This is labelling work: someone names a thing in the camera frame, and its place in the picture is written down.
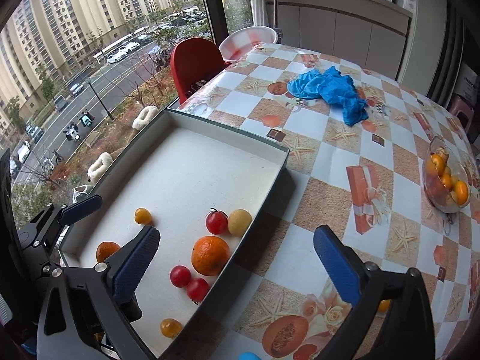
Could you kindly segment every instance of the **table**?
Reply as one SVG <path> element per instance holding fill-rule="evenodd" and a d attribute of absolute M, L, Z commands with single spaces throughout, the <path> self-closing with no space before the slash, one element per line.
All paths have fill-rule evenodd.
<path fill-rule="evenodd" d="M 285 83 L 298 74 L 331 66 L 352 77 L 369 104 L 368 120 L 347 127 L 341 109 L 286 93 Z M 313 231 L 322 224 L 363 261 L 384 270 L 403 273 L 414 266 L 422 272 L 433 313 L 435 357 L 449 353 L 467 326 L 480 283 L 479 174 L 456 117 L 344 59 L 265 43 L 179 109 L 277 140 L 291 150 L 287 169 L 222 290 L 206 300 L 180 337 L 180 358 L 234 360 L 250 351 L 271 359 L 262 345 L 269 340 L 267 327 L 297 315 L 308 321 L 308 332 L 282 358 L 292 360 L 296 353 L 296 360 L 313 359 L 307 349 L 321 350 L 351 308 L 314 252 Z M 470 204 L 453 225 L 431 206 L 422 187 L 423 158 L 434 135 L 444 139 L 471 175 Z M 367 214 L 359 210 L 365 204 Z M 358 354 L 369 350 L 384 317 L 377 314 Z M 305 344 L 313 346 L 302 348 Z"/>

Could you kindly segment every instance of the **apartment building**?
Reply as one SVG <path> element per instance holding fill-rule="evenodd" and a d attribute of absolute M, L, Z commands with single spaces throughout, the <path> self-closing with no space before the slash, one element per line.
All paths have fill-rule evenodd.
<path fill-rule="evenodd" d="M 6 104 L 11 98 L 20 98 L 24 120 L 45 104 L 39 64 L 61 87 L 94 61 L 99 38 L 104 45 L 112 43 L 129 26 L 147 25 L 151 12 L 175 1 L 190 0 L 23 0 L 0 33 L 0 137 L 10 126 Z"/>

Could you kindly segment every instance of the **scooter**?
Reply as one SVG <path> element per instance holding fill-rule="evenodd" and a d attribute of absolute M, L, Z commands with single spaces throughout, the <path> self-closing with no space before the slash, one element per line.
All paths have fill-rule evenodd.
<path fill-rule="evenodd" d="M 53 164 L 52 160 L 47 157 L 43 158 L 43 166 L 49 175 L 51 175 L 53 173 L 53 169 L 55 169 L 55 165 Z"/>
<path fill-rule="evenodd" d="M 92 127 L 93 120 L 84 112 L 82 112 L 82 116 L 80 116 L 79 120 L 84 127 Z"/>
<path fill-rule="evenodd" d="M 78 126 L 72 123 L 66 130 L 63 131 L 67 140 L 75 140 L 80 142 L 80 134 L 78 133 Z"/>
<path fill-rule="evenodd" d="M 55 149 L 53 149 L 53 154 L 55 155 L 55 162 L 57 163 L 57 165 L 65 161 L 64 158 Z"/>

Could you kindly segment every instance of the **parked car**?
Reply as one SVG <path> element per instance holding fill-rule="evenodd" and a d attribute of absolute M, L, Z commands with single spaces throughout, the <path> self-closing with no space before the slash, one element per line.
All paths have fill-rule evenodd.
<path fill-rule="evenodd" d="M 110 54 L 106 58 L 106 61 L 109 64 L 114 64 L 114 63 L 117 63 L 117 62 L 121 61 L 122 59 L 124 59 L 127 56 L 127 54 L 128 53 L 127 53 L 126 50 L 117 50 L 116 52 L 113 52 L 112 54 Z"/>
<path fill-rule="evenodd" d="M 10 157 L 10 175 L 12 180 L 17 178 L 19 170 L 17 163 Z"/>
<path fill-rule="evenodd" d="M 136 48 L 140 47 L 140 43 L 138 42 L 128 42 L 126 45 L 120 47 L 120 51 L 126 51 L 127 53 L 131 53 Z"/>
<path fill-rule="evenodd" d="M 75 84 L 73 85 L 71 88 L 70 88 L 70 93 L 76 97 L 78 96 L 80 93 L 83 92 L 83 90 L 85 89 L 85 87 L 82 85 L 82 84 Z"/>
<path fill-rule="evenodd" d="M 140 43 L 141 46 L 144 46 L 146 44 L 149 44 L 150 42 L 152 42 L 153 38 L 152 38 L 152 35 L 139 35 L 137 37 L 137 40 L 138 40 L 138 43 Z"/>
<path fill-rule="evenodd" d="M 23 142 L 23 145 L 18 149 L 17 154 L 19 161 L 25 163 L 30 154 L 30 144 L 27 141 Z"/>
<path fill-rule="evenodd" d="M 34 143 L 38 143 L 40 138 L 45 133 L 40 127 L 33 127 L 33 126 L 30 126 L 30 125 L 27 125 L 27 127 L 25 128 L 25 131 L 30 136 L 30 138 L 33 139 Z"/>
<path fill-rule="evenodd" d="M 58 95 L 53 103 L 55 104 L 58 113 L 62 112 L 68 105 L 68 101 L 62 95 Z"/>

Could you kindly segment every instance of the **fruit bowl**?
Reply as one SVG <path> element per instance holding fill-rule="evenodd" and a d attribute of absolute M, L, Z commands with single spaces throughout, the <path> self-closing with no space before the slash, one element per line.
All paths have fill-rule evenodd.
<path fill-rule="evenodd" d="M 443 155 L 448 157 L 447 161 L 445 162 L 446 165 L 451 169 L 452 177 L 456 176 L 458 180 L 463 181 L 467 186 L 466 190 L 468 197 L 463 204 L 457 204 L 455 202 L 448 188 L 440 180 L 437 166 L 431 158 L 432 154 L 442 151 L 444 153 Z M 430 202 L 440 211 L 443 211 L 447 214 L 458 212 L 467 204 L 469 204 L 470 188 L 468 187 L 465 169 L 457 157 L 450 152 L 447 145 L 445 145 L 445 142 L 438 136 L 434 137 L 430 142 L 429 150 L 423 160 L 423 188 Z"/>

